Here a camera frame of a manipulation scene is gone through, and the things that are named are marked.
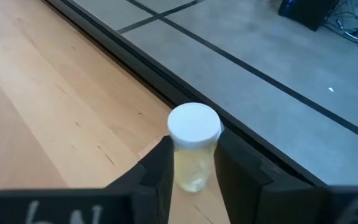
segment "white bottle cap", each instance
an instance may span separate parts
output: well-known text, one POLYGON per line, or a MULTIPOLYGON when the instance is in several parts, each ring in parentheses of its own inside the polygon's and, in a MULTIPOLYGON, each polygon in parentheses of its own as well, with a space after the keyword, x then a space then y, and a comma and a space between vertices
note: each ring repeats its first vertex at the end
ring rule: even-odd
POLYGON ((219 139, 221 120, 215 110, 207 105, 185 103, 169 114, 168 130, 177 146, 199 149, 219 139))

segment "plastic bottle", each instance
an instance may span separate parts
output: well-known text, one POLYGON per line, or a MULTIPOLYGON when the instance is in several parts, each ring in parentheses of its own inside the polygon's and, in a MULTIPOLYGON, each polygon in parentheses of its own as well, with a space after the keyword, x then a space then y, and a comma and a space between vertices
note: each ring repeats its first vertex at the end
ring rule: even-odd
POLYGON ((170 113, 168 130, 175 146, 175 182, 183 190, 197 192, 205 187, 221 129, 218 114, 201 103, 185 103, 170 113))

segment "wood grain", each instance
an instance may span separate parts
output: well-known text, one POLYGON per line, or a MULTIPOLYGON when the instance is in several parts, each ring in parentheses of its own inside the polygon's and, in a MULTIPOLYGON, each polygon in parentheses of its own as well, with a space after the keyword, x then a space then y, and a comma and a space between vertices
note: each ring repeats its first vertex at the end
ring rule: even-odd
MULTIPOLYGON (((0 0, 0 189, 104 187, 167 134, 170 108, 38 0, 0 0)), ((216 178, 170 223, 228 223, 216 178)))

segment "concrete floor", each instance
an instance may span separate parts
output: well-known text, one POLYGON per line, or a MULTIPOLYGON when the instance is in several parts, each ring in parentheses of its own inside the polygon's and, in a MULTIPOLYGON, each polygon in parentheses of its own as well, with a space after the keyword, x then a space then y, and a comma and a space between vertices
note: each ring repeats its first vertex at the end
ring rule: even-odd
POLYGON ((358 184, 352 42, 280 17, 280 1, 72 1, 323 182, 358 184))

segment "wooden table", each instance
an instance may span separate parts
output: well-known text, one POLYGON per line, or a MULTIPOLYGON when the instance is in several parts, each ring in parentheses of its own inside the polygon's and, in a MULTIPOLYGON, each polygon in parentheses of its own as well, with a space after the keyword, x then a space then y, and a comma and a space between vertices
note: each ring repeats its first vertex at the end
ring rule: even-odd
MULTIPOLYGON (((0 0, 0 189, 105 187, 170 108, 38 0, 0 0)), ((216 178, 174 186, 170 223, 228 223, 216 178)))

